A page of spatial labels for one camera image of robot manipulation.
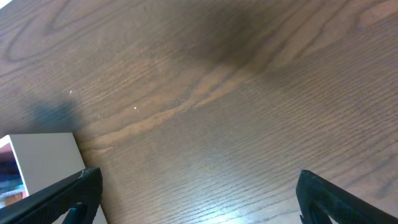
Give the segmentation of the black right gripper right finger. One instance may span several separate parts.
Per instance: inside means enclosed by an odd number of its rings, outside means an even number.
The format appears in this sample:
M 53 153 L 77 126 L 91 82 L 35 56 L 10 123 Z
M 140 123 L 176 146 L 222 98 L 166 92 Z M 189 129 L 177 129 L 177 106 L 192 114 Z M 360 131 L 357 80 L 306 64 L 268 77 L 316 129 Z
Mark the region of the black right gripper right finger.
M 393 223 L 397 218 L 372 206 L 319 175 L 302 170 L 296 185 L 296 196 L 303 224 L 328 223 Z

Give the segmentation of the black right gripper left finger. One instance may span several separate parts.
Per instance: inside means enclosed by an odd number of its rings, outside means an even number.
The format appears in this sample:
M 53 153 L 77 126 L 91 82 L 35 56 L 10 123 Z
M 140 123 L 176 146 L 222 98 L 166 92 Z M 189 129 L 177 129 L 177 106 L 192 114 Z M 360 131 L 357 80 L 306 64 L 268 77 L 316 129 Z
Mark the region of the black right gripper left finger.
M 103 193 L 101 169 L 83 169 L 1 209 L 1 223 L 93 223 Z

